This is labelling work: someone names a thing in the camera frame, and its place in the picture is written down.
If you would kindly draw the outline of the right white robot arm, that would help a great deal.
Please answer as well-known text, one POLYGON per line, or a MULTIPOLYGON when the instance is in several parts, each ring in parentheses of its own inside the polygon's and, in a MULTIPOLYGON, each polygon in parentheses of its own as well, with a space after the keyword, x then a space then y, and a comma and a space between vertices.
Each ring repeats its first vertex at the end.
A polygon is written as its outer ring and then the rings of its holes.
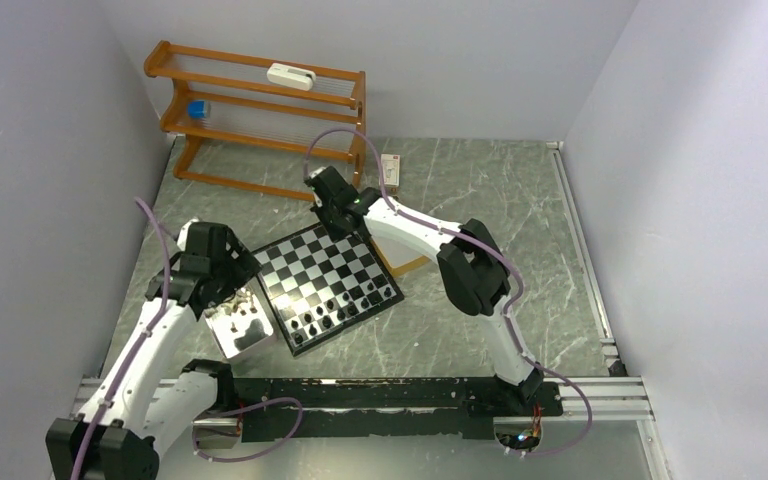
POLYGON ((313 212, 333 240, 355 236, 390 242, 431 260, 450 303, 476 317, 501 383, 499 398, 510 413, 522 414, 538 399, 544 375, 510 315, 513 266, 500 253, 487 227, 476 219, 443 221, 405 207, 369 187, 362 191, 333 167, 304 175, 313 212))

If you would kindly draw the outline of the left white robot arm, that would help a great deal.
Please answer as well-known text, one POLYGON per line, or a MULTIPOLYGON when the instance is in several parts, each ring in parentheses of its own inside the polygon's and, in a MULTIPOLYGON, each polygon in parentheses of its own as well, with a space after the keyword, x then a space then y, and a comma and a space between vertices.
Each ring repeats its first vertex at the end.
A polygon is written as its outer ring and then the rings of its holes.
POLYGON ((56 479, 154 479, 163 455, 204 412, 238 404, 228 364, 194 359, 161 388, 166 363, 205 310, 231 299, 261 270, 220 223, 192 220, 146 291, 141 316, 101 385, 79 411, 58 418, 45 443, 56 479))

